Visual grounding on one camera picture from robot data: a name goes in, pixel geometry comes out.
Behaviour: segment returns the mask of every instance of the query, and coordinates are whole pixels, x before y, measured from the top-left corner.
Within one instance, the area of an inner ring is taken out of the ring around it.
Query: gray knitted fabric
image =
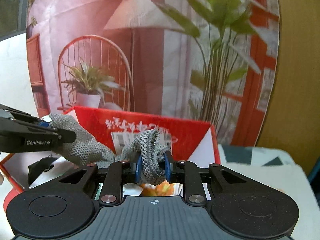
[[[107,146],[98,142],[93,135],[81,127],[71,115],[50,114],[50,117],[51,126],[76,133],[76,140],[73,143],[64,143],[52,150],[68,161],[78,166],[96,163],[98,168],[106,168],[113,162],[130,160],[133,152],[140,152],[142,178],[152,185],[164,181],[164,170],[159,167],[158,163],[164,162],[164,152],[167,148],[159,143],[160,134],[157,130],[147,130],[141,133],[122,150],[121,156],[116,156]]]

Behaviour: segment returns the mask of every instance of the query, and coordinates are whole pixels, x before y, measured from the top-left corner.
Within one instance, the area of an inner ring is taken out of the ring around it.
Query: brown wall
[[[320,0],[279,0],[276,81],[259,147],[291,154],[308,174],[320,156]]]

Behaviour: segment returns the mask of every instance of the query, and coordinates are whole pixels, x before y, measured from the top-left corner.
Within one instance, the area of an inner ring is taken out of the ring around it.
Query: white crosshair symbol
[[[151,202],[153,205],[155,205],[155,204],[158,204],[158,203],[161,202],[161,201],[156,200],[156,199],[153,199],[153,200],[151,200],[151,201],[149,201],[149,202]]]

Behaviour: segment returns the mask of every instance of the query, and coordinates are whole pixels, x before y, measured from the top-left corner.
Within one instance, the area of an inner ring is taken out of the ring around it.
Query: chair
[[[125,91],[112,89],[112,95],[105,95],[105,102],[115,103],[124,111],[133,110],[133,82],[129,62],[115,43],[97,35],[78,37],[67,44],[60,53],[58,79],[61,107],[58,107],[58,110],[65,111],[77,104],[76,91],[70,92],[73,87],[67,87],[67,84],[62,82],[73,78],[67,66],[81,68],[79,58],[87,65],[102,68],[115,78],[115,83],[125,88]]]

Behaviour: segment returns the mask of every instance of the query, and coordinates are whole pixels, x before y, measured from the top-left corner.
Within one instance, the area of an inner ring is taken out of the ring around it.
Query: barcode
[[[127,147],[139,135],[139,133],[130,132],[111,132],[113,145],[116,154],[121,155],[122,149]],[[172,153],[172,142],[170,133],[160,133],[160,144],[168,147]]]

